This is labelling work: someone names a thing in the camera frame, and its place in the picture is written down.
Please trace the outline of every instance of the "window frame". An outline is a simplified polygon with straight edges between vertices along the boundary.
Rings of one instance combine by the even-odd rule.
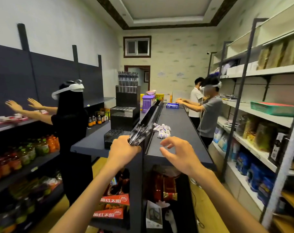
[[[138,54],[138,41],[148,40],[148,53]],[[127,43],[135,41],[135,52],[127,53]],[[151,36],[134,36],[134,37],[123,37],[123,58],[150,58],[151,57]]]

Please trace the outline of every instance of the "purple bin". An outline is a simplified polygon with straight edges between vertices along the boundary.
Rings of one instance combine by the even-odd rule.
[[[144,95],[142,99],[143,99],[143,113],[146,113],[149,110],[149,108],[152,106],[154,95],[152,96]]]

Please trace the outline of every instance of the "red snack box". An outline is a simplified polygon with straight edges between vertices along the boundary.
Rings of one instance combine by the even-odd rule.
[[[130,205],[129,194],[103,196],[101,203]]]
[[[123,208],[95,211],[93,217],[123,219]]]

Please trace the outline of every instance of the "black shirt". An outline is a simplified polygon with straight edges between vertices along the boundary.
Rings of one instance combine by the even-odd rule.
[[[62,153],[69,152],[72,145],[86,137],[88,114],[85,110],[71,115],[52,115],[51,121]]]

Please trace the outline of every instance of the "left hand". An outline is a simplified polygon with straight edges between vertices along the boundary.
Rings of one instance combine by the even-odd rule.
[[[6,101],[5,104],[8,105],[14,112],[19,113],[19,111],[23,110],[22,106],[15,101]]]
[[[178,100],[176,101],[176,103],[182,105],[184,102],[183,102],[181,99],[178,99]]]
[[[141,152],[141,147],[131,146],[127,141],[128,138],[129,136],[120,136],[118,139],[114,139],[110,146],[106,163],[112,168],[117,168],[118,170],[123,168],[137,153]]]

